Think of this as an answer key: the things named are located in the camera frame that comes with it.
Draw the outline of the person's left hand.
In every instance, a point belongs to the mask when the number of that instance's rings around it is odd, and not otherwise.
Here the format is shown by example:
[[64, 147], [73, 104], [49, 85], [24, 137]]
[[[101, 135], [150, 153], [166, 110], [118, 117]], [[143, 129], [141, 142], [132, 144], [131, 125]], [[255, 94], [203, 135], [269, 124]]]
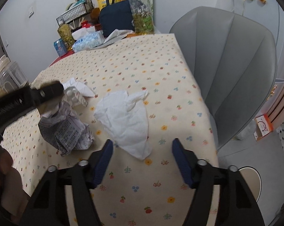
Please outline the person's left hand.
[[1, 204], [5, 208], [18, 208], [22, 202], [22, 181], [12, 167], [13, 159], [7, 150], [0, 148], [0, 186], [3, 185]]

